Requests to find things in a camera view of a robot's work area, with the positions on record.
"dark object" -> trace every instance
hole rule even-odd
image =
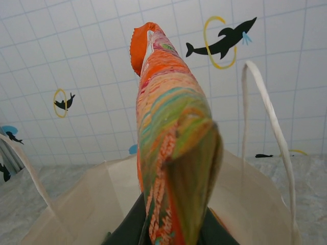
[[[151,245],[143,193],[119,227],[101,245]],[[197,245],[239,245],[207,209]]]
[[[7,182],[8,180],[10,180],[10,173],[8,171],[8,169],[6,168],[5,165],[2,166],[2,164],[0,163],[0,172],[4,173],[4,181]]]
[[[16,139],[15,135],[13,135],[12,132],[8,131],[6,132],[6,134],[8,135],[9,139],[11,139],[12,141],[16,141],[18,143],[24,144],[22,142],[22,139]]]
[[[243,32],[248,33],[248,31],[250,31],[255,21],[256,18],[243,22],[242,24],[239,24],[235,29],[230,27],[226,27],[222,29],[219,32],[218,37],[222,35],[225,35],[225,37],[209,46],[210,53],[212,55],[220,53],[220,59],[224,58],[228,53],[228,50],[242,40]],[[188,42],[186,43],[186,46],[188,48],[186,57],[190,56],[192,53],[197,53],[200,55],[208,55],[208,51],[206,50],[206,47],[194,48]]]
[[[72,106],[74,97],[75,97],[75,94],[72,95],[72,93],[71,93],[71,98],[67,101],[67,110],[69,107]],[[55,101],[55,105],[58,106],[60,109],[63,109],[63,110],[65,109],[65,101],[61,101],[61,102]]]
[[[265,154],[256,154],[256,158],[262,158],[262,157],[273,157],[273,155],[265,155]]]

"orange ruffled edge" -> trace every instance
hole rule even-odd
[[[143,60],[148,46],[148,31],[161,31],[164,34],[162,29],[153,22],[148,22],[139,28],[134,28],[129,53],[133,70],[139,77],[141,76]]]

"white tile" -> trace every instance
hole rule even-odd
[[[229,0],[220,0],[220,1],[201,1],[201,11],[202,11],[202,21],[203,24],[211,17],[217,15],[217,9],[220,13],[224,13],[221,16],[227,24],[233,23],[232,21],[232,12],[231,4]],[[222,27],[224,23],[220,21],[210,22],[211,27]]]
[[[44,0],[20,0],[26,12],[46,7]]]
[[[0,52],[0,73],[5,73],[5,72],[9,72],[9,71],[10,71],[9,67],[7,66],[7,64]]]
[[[239,145],[238,144],[224,144],[224,149],[237,156]]]
[[[97,22],[90,0],[72,1],[72,4],[80,26]]]
[[[54,119],[54,123],[59,131],[60,137],[76,136],[68,117]]]
[[[95,136],[80,137],[78,140],[84,153],[100,152],[100,147]]]
[[[63,138],[63,144],[68,154],[80,154],[83,153],[80,143],[77,138]]]
[[[9,33],[7,32],[4,24],[0,22],[0,47],[12,45],[13,42],[9,36]]]
[[[68,61],[78,88],[98,85],[96,73],[89,56],[83,56]]]
[[[40,92],[56,90],[57,86],[48,65],[35,66],[29,71]]]
[[[303,10],[266,18],[267,53],[300,50],[304,17]]]
[[[267,89],[269,92],[295,89],[299,57],[300,52],[267,56]]]
[[[37,41],[19,44],[17,49],[27,67],[46,63],[42,49]]]
[[[210,66],[211,96],[237,95],[237,74],[236,66],[229,69],[219,70]]]
[[[48,108],[46,107],[41,94],[32,94],[26,96],[26,100],[29,103],[31,110],[35,116],[35,119],[48,119],[51,118]]]
[[[22,124],[30,139],[44,137],[37,121],[24,121]]]
[[[117,17],[114,0],[91,0],[98,21]]]
[[[77,29],[60,33],[58,36],[68,59],[87,54],[81,30]]]
[[[91,55],[91,60],[100,85],[116,82],[107,52]]]
[[[103,155],[104,155],[106,161],[121,159],[121,155],[120,155],[119,151],[103,152]]]
[[[265,0],[264,3],[266,16],[296,11],[306,7],[306,0]]]
[[[135,78],[127,48],[109,51],[110,60],[118,82]]]
[[[90,54],[106,50],[98,24],[82,27],[81,30]]]
[[[176,36],[177,26],[174,16],[173,5],[159,7],[143,12],[144,23],[154,22],[160,26],[166,36]]]
[[[292,148],[304,151],[307,154],[321,154],[322,139],[294,141]]]
[[[33,78],[31,77],[27,69],[14,71],[13,75],[24,95],[38,92]]]
[[[327,5],[307,9],[303,49],[327,48],[327,44],[324,41],[327,36],[327,26],[325,25],[326,12]]]
[[[186,58],[186,54],[188,52],[188,48],[186,43],[190,43],[194,48],[204,47],[203,41],[203,32],[196,32],[192,34],[179,36],[181,43],[181,52],[179,53],[180,57],[185,61],[189,68],[204,66],[209,64],[208,55],[199,55],[196,53],[192,53],[189,57]]]
[[[66,0],[45,0],[48,6],[65,2]]]
[[[310,0],[307,2],[308,7],[319,6],[326,3],[326,0]]]
[[[21,90],[11,73],[0,74],[0,83],[9,98],[22,96]]]
[[[327,87],[299,90],[295,94],[294,117],[325,116]]]
[[[109,115],[114,132],[125,132],[130,130],[125,110],[110,111]]]
[[[141,7],[141,10],[147,10],[147,9],[152,9],[156,7],[160,7],[163,5],[170,4],[172,0],[139,0],[139,5]]]
[[[238,42],[237,58],[252,59],[253,56],[264,55],[266,52],[265,47],[265,25],[263,19],[257,19],[253,24],[247,35],[251,38],[252,42],[248,45],[243,44],[242,40]],[[233,48],[229,49],[229,53],[233,54]]]
[[[293,140],[322,139],[324,120],[324,117],[295,118]]]
[[[55,77],[58,88],[65,90],[76,88],[76,84],[67,61],[64,60],[51,63],[50,69]]]
[[[118,19],[100,23],[100,29],[108,50],[125,47],[125,39]]]
[[[0,109],[2,110],[9,123],[13,121],[19,121],[18,115],[10,101],[1,101]]]
[[[241,157],[242,145],[240,144],[240,153],[239,156]],[[245,150],[245,157],[254,157],[256,154],[262,154],[264,152],[264,144],[263,142],[256,142],[256,143],[247,143],[246,150]]]
[[[35,39],[31,25],[25,15],[3,20],[14,43],[26,42]]]
[[[134,144],[133,135],[131,132],[116,133],[115,135],[119,150],[127,150]]]
[[[109,111],[124,108],[117,84],[101,86],[101,90]]]
[[[198,0],[176,3],[174,10],[179,34],[202,31],[203,24]]]
[[[54,158],[59,165],[68,165],[72,163],[68,154],[58,155],[54,153]]]
[[[271,93],[269,95],[278,119],[292,117],[294,94],[295,94],[294,91],[289,91],[289,92]]]
[[[100,164],[104,161],[102,153],[87,153],[85,157],[88,164]]]
[[[35,119],[33,112],[31,111],[29,104],[24,97],[12,99],[11,103],[21,121]]]
[[[135,13],[135,14],[121,17],[120,20],[121,20],[125,40],[127,44],[130,44],[134,32],[134,28],[138,28],[144,25],[142,15],[140,13]]]
[[[73,155],[70,155],[70,158],[72,161],[72,165],[88,164],[84,154],[73,154]]]
[[[327,50],[303,51],[300,62],[297,88],[327,85]]]
[[[22,146],[22,149],[24,150],[25,154],[28,155],[37,155],[36,150],[34,146],[31,143],[31,140],[25,139],[23,140],[24,145]]]
[[[35,147],[37,154],[49,155],[52,154],[51,149],[45,138],[31,139],[32,145]]]
[[[240,119],[244,119],[243,113],[243,96],[239,96]],[[264,120],[266,118],[266,109],[259,94],[250,94],[248,96],[248,118],[250,120]]]
[[[138,87],[135,81],[119,83],[119,89],[122,93],[122,99],[125,107],[133,107],[136,105],[136,97]]]
[[[216,121],[238,119],[237,96],[213,98],[212,107],[213,118]]]
[[[42,133],[45,137],[57,137],[59,138],[59,132],[56,128],[55,123],[53,120],[39,120],[39,126],[42,130]]]
[[[86,113],[104,112],[107,110],[100,87],[80,89]]]
[[[255,17],[264,16],[264,6],[262,0],[248,0],[246,4],[242,0],[232,1],[232,11],[234,23],[244,22]]]
[[[219,132],[224,144],[239,142],[239,121],[219,121]]]
[[[87,116],[74,116],[69,118],[77,137],[93,134],[92,127]]]
[[[70,2],[49,8],[57,32],[68,31],[78,27],[78,22]]]
[[[0,51],[11,70],[18,70],[25,67],[25,64],[22,58],[20,57],[20,54],[16,47],[5,47]]]
[[[118,151],[114,134],[97,135],[96,137],[102,151]]]
[[[241,78],[242,78],[242,70],[243,70],[243,67],[244,67],[244,64],[245,64],[246,61],[247,60],[239,60],[239,61],[236,62],[236,64],[237,64],[237,76],[238,76],[237,77],[238,78],[237,84],[238,84],[239,94],[243,94]],[[266,57],[251,58],[251,61],[254,64],[257,65],[265,84],[267,84],[267,80],[266,80]],[[259,90],[258,90],[258,87],[257,87],[256,82],[254,80],[254,77],[253,77],[252,73],[249,70],[247,71],[246,81],[247,81],[247,88],[248,88],[249,93],[259,93]]]
[[[19,0],[0,1],[0,16],[2,19],[22,13],[24,13],[24,9]]]
[[[95,135],[113,133],[108,112],[91,114],[88,117]]]
[[[247,142],[264,142],[265,138],[265,121],[264,120],[250,120],[247,133]],[[244,121],[240,121],[240,139],[242,142],[244,134]]]
[[[39,39],[39,43],[48,62],[65,59],[65,54],[63,53],[57,35],[41,38]]]
[[[27,14],[37,38],[45,37],[56,33],[49,11],[41,9]]]
[[[210,79],[209,79],[209,67],[193,68],[191,70],[192,74],[195,76],[197,82],[201,86],[205,96],[209,98],[210,95]]]
[[[119,16],[140,11],[138,0],[119,0],[115,2]]]

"bag handle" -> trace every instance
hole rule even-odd
[[[269,120],[274,132],[275,138],[277,140],[279,149],[282,154],[283,163],[286,169],[288,181],[289,181],[289,193],[290,193],[290,206],[291,206],[291,244],[295,244],[295,180],[294,173],[292,169],[291,158],[288,150],[288,145],[283,136],[281,127],[279,126],[278,119],[276,117],[274,107],[270,101],[269,94],[267,92],[265,83],[261,76],[258,67],[252,61],[246,61],[242,70],[242,91],[243,91],[243,108],[244,108],[244,135],[242,141],[242,182],[243,182],[243,171],[245,166],[245,146],[248,133],[248,89],[246,82],[246,71],[247,68],[250,69],[254,76],[256,85],[260,91],[262,100],[265,104],[266,112],[269,116]]]
[[[2,139],[5,143],[7,143],[14,150],[14,152],[17,154],[17,156],[20,158],[20,160],[24,164],[25,168],[29,172],[37,191],[39,192],[39,194],[45,201],[46,205],[49,207],[50,212],[53,214],[55,219],[58,221],[61,228],[65,232],[67,232],[70,239],[72,239],[72,241],[74,241],[75,236],[72,235],[72,232],[69,229],[69,227],[63,223],[62,219],[59,216],[58,210],[56,209],[53,201],[51,200],[49,194],[47,193],[44,185],[42,184],[39,177],[37,176],[35,168],[31,165],[30,161],[28,160],[28,158],[25,155],[25,153],[23,152],[23,150],[18,145],[15,145],[9,138],[7,138],[6,136],[4,136],[2,134],[0,134],[0,139]]]

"colorful fabric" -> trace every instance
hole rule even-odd
[[[137,169],[153,244],[196,244],[222,160],[206,97],[162,29],[134,29]]]

